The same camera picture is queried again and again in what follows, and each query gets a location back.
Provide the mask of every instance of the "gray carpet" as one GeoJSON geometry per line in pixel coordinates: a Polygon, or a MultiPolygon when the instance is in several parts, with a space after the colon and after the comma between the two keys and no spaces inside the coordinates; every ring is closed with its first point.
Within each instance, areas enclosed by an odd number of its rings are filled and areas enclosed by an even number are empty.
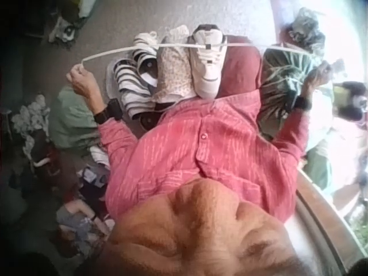
{"type": "MultiPolygon", "coordinates": [[[[70,51],[54,45],[28,45],[23,85],[49,98],[66,84],[65,74],[86,56],[132,45],[140,32],[165,32],[182,24],[193,31],[203,23],[217,24],[225,33],[247,35],[270,44],[275,29],[270,0],[100,0],[70,51]]],[[[115,56],[85,64],[104,89],[106,66],[115,56]]]]}

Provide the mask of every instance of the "green cloth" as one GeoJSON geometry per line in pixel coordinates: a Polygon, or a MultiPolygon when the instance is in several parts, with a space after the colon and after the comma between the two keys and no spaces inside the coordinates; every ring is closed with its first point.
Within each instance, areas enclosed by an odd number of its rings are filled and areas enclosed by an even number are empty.
{"type": "Polygon", "coordinates": [[[264,121],[290,112],[305,77],[318,65],[309,55],[267,49],[263,56],[258,118],[264,121]]]}
{"type": "Polygon", "coordinates": [[[97,124],[82,96],[65,86],[51,103],[49,136],[56,148],[80,155],[100,141],[97,124]]]}
{"type": "Polygon", "coordinates": [[[332,194],[332,164],[330,160],[318,153],[317,147],[308,152],[308,162],[303,170],[324,194],[332,194]]]}

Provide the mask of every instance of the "sleeve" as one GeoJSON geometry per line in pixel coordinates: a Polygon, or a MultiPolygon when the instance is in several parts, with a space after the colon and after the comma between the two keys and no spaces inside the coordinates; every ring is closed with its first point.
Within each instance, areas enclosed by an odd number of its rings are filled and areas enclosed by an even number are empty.
{"type": "Polygon", "coordinates": [[[134,197],[134,187],[121,187],[122,180],[125,177],[127,166],[132,152],[137,145],[137,138],[123,122],[117,122],[109,119],[98,126],[101,134],[101,142],[106,148],[110,162],[110,179],[106,191],[106,207],[112,217],[117,217],[120,209],[121,192],[134,197]]]}
{"type": "Polygon", "coordinates": [[[278,148],[288,178],[294,182],[297,168],[308,141],[309,113],[294,110],[273,140],[278,148]]]}

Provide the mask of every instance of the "wrist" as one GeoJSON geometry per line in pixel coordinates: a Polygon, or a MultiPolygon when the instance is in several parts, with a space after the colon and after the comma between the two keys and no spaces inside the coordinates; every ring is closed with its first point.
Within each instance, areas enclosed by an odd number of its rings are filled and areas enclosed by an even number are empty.
{"type": "Polygon", "coordinates": [[[93,115],[102,112],[106,108],[106,104],[104,103],[104,100],[102,99],[100,93],[91,95],[90,97],[86,98],[86,103],[93,115]]]}
{"type": "Polygon", "coordinates": [[[303,97],[311,101],[314,91],[315,91],[315,88],[312,85],[304,84],[301,89],[300,97],[303,97]]]}

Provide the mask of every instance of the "shoelace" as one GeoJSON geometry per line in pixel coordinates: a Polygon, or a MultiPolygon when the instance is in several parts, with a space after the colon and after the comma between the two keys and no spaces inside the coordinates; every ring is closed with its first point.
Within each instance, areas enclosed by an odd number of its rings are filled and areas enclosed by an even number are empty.
{"type": "Polygon", "coordinates": [[[217,64],[221,60],[221,52],[212,49],[198,49],[198,58],[201,63],[208,64],[208,61],[212,61],[212,64],[217,64]]]}

